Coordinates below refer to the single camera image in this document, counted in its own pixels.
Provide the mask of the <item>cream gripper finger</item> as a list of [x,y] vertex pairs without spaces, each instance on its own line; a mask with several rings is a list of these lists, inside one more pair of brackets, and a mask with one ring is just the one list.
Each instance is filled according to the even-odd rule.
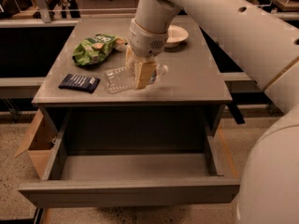
[[135,62],[135,89],[142,90],[150,83],[157,63],[156,62]]
[[127,66],[132,66],[135,63],[136,55],[133,52],[132,48],[128,46],[126,48],[126,57],[125,57],[125,64]]

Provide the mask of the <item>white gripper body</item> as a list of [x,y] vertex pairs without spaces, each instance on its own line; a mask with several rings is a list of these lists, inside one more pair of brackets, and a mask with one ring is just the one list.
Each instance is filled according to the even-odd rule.
[[168,38],[167,32],[153,33],[143,29],[132,19],[129,27],[128,42],[136,56],[157,56],[164,51]]

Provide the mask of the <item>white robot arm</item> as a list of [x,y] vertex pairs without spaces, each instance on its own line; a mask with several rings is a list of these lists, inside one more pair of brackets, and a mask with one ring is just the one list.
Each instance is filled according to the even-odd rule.
[[245,0],[139,0],[130,24],[133,53],[162,53],[181,10],[284,114],[248,156],[235,223],[299,224],[299,30]]

